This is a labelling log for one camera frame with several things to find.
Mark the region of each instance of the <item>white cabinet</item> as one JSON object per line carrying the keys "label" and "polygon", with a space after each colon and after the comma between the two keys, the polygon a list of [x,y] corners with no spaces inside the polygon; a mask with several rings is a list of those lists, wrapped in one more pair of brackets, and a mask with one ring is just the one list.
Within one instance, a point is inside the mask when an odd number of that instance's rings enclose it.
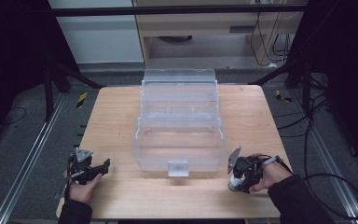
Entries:
{"label": "white cabinet", "polygon": [[[266,0],[262,3],[295,4],[308,0]],[[250,5],[254,0],[132,0],[136,7],[156,6],[203,6],[203,5]],[[245,12],[211,14],[175,14],[137,16],[145,64],[148,64],[150,42],[153,36],[170,35],[243,35],[250,40],[255,57],[266,63],[276,35],[295,34],[302,12]]]}
{"label": "white cabinet", "polygon": [[[48,1],[52,8],[132,7],[131,0]],[[79,67],[144,62],[134,16],[59,17],[57,20]]]}

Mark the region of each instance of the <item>stacked plastic drawers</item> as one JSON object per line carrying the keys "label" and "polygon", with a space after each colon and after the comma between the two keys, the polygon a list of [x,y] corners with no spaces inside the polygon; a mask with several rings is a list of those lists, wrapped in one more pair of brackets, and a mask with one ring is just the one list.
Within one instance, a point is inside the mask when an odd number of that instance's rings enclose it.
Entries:
{"label": "stacked plastic drawers", "polygon": [[227,159],[214,70],[146,69],[131,155],[143,171],[215,172]]}

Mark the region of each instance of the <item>wooden table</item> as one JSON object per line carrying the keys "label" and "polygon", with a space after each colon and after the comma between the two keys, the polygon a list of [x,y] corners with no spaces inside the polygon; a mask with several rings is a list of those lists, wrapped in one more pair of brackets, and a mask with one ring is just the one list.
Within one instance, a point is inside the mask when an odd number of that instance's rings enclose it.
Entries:
{"label": "wooden table", "polygon": [[[259,86],[219,85],[221,117],[228,151],[242,146],[241,155],[279,155],[289,164]],[[167,177],[142,172],[131,157],[131,141],[139,116],[141,87],[100,90],[80,148],[92,150],[92,165],[111,159],[109,174],[94,190],[93,218],[256,218],[278,217],[267,191],[245,194],[227,188],[227,164],[215,173]],[[63,199],[57,209],[61,212]]]}

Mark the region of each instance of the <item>gray floor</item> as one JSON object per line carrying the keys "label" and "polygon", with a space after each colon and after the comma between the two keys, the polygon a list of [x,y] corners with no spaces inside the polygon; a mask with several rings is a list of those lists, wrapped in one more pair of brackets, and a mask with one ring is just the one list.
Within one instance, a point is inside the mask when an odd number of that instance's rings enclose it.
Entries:
{"label": "gray floor", "polygon": [[[188,42],[167,42],[156,38],[153,45],[149,68],[215,68],[219,83],[247,83],[266,75],[273,69],[255,62],[251,57],[252,50],[243,40],[243,36],[193,36]],[[111,71],[84,75],[106,85],[139,85],[143,71]],[[272,115],[276,116],[277,127],[282,127],[301,117],[296,102],[288,103],[275,96],[277,89],[293,99],[296,99],[301,92],[300,88],[286,91],[282,86],[283,80],[284,76],[274,78],[263,88]],[[48,139],[11,211],[11,221],[42,223],[43,220],[46,223],[54,223],[57,220],[55,210],[58,201],[51,197],[62,183],[62,171],[66,160],[74,146],[81,141],[81,134],[85,130],[83,125],[87,124],[98,95],[98,90],[93,90],[74,79],[70,81],[73,87],[69,93],[61,94],[54,90],[56,100],[63,97],[61,113],[53,124]],[[76,108],[79,95],[85,91],[88,93],[85,103],[82,108]],[[12,124],[3,125],[0,130],[0,205],[44,125],[44,106],[43,86],[37,86],[16,97],[13,107],[24,109],[11,110],[7,120],[4,121],[10,123],[20,119]],[[337,125],[334,115],[323,107],[315,112],[314,122],[313,135],[317,132],[321,136],[327,154],[331,156],[342,176],[358,188],[358,158],[351,156],[349,143]],[[305,130],[305,122],[280,130],[292,168],[295,173],[302,176],[304,176],[304,137],[287,136],[298,135]],[[320,152],[321,146],[318,141],[320,140],[310,136],[307,151],[309,174],[326,172],[324,154]],[[343,198],[338,196],[337,188],[329,178],[318,177],[312,179],[311,183],[324,202],[346,214]],[[337,223],[356,223],[333,214],[331,216]],[[249,222],[267,223],[266,220],[249,220]]]}

